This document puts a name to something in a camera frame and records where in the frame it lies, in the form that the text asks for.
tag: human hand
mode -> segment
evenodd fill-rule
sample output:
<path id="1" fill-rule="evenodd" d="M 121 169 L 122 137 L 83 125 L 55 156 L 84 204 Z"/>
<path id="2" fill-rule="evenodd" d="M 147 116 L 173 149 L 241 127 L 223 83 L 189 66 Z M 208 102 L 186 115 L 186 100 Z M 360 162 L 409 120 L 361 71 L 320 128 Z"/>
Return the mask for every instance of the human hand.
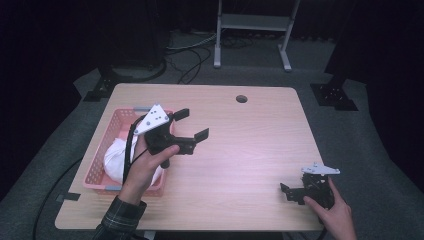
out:
<path id="1" fill-rule="evenodd" d="M 178 145 L 173 145 L 158 154 L 151 155 L 149 151 L 145 151 L 146 149 L 144 136 L 139 136 L 134 149 L 134 157 L 142 155 L 132 163 L 128 177 L 118 196 L 124 202 L 138 205 L 141 196 L 151 185 L 158 166 L 180 150 Z"/>
<path id="2" fill-rule="evenodd" d="M 324 209 L 312 198 L 305 196 L 303 200 L 323 221 L 324 226 L 338 240 L 356 239 L 353 227 L 352 210 L 340 196 L 339 191 L 331 178 L 328 179 L 331 190 L 334 194 L 334 205 L 331 209 Z"/>

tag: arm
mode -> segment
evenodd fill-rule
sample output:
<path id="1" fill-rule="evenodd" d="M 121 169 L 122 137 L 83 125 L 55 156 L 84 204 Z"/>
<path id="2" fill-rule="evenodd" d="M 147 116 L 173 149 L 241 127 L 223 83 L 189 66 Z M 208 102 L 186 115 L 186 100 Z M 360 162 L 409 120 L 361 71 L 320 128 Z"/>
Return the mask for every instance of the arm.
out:
<path id="1" fill-rule="evenodd" d="M 140 136 L 135 146 L 134 156 L 139 156 L 146 147 L 144 137 Z M 156 168 L 178 151 L 179 147 L 176 145 L 153 156 L 145 151 L 133 162 L 127 180 L 97 227 L 93 240 L 130 239 L 147 207 L 146 203 L 140 199 L 149 188 Z"/>
<path id="2" fill-rule="evenodd" d="M 304 201 L 321 218 L 324 226 L 334 238 L 338 240 L 356 240 L 352 210 L 340 196 L 331 178 L 329 178 L 329 185 L 334 194 L 334 205 L 331 209 L 324 209 L 307 196 L 304 197 Z"/>

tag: white object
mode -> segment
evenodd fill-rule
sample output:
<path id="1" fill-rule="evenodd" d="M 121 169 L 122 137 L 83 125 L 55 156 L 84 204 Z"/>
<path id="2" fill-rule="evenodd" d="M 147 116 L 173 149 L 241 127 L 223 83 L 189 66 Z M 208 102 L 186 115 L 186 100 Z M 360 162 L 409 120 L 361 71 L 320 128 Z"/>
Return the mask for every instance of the white object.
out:
<path id="1" fill-rule="evenodd" d="M 339 169 L 326 167 L 316 162 L 311 167 L 303 167 L 302 172 L 310 174 L 340 174 Z"/>
<path id="2" fill-rule="evenodd" d="M 131 155 L 130 159 L 133 159 L 134 156 L 134 146 L 137 143 L 138 137 L 133 137 L 131 144 Z M 115 138 L 112 145 L 107 149 L 104 157 L 104 169 L 105 173 L 115 182 L 122 184 L 122 178 L 124 174 L 124 164 L 125 164 L 125 148 L 127 141 L 124 141 L 120 138 Z M 162 175 L 163 169 L 159 166 L 155 174 L 153 175 L 152 183 L 153 185 L 156 180 Z"/>
<path id="3" fill-rule="evenodd" d="M 143 121 L 138 124 L 134 131 L 134 135 L 138 136 L 167 122 L 169 122 L 168 115 L 159 104 L 155 104 L 150 109 L 149 113 L 146 114 Z"/>

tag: metal stand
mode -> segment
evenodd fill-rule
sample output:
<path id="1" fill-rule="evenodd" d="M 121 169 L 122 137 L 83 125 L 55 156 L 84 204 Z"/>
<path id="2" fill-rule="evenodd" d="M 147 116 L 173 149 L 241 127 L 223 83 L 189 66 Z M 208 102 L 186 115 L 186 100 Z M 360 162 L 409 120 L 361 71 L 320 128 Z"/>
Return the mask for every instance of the metal stand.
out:
<path id="1" fill-rule="evenodd" d="M 221 67 L 221 31 L 223 28 L 232 29 L 251 29 L 251 30 L 268 30 L 286 32 L 282 44 L 278 44 L 281 60 L 283 61 L 284 70 L 290 72 L 292 70 L 289 59 L 287 57 L 286 48 L 293 29 L 294 20 L 299 8 L 300 0 L 295 0 L 294 7 L 290 17 L 276 16 L 259 16 L 259 15 L 241 15 L 241 14 L 223 14 L 222 0 L 218 3 L 218 18 L 216 29 L 216 44 L 214 67 Z"/>
<path id="2" fill-rule="evenodd" d="M 151 76 L 148 77 L 133 77 L 123 76 L 114 71 L 113 66 L 106 65 L 98 67 L 100 72 L 100 79 L 94 87 L 93 91 L 89 91 L 84 98 L 84 102 L 98 102 L 102 98 L 109 98 L 112 95 L 113 89 L 119 83 L 141 83 L 152 80 L 162 75 L 166 70 L 166 62 L 162 61 L 159 70 L 156 70 L 153 66 L 147 66 L 145 71 L 152 72 Z"/>
<path id="3" fill-rule="evenodd" d="M 320 106 L 331 106 L 340 111 L 358 111 L 355 103 L 343 91 L 346 78 L 333 76 L 327 84 L 311 84 L 312 91 Z"/>

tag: white gripper part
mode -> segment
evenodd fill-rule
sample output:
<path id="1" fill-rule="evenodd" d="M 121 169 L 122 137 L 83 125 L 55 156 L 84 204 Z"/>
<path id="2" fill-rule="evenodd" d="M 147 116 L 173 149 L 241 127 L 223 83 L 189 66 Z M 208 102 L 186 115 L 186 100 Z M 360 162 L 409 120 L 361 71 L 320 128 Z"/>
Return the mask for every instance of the white gripper part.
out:
<path id="1" fill-rule="evenodd" d="M 159 104 L 155 104 L 146 114 L 143 121 L 138 124 L 134 131 L 134 135 L 143 134 L 149 130 L 157 128 L 165 123 L 169 122 L 168 115 Z"/>
<path id="2" fill-rule="evenodd" d="M 311 167 L 303 167 L 302 172 L 310 174 L 340 174 L 339 169 L 326 167 L 316 162 Z"/>

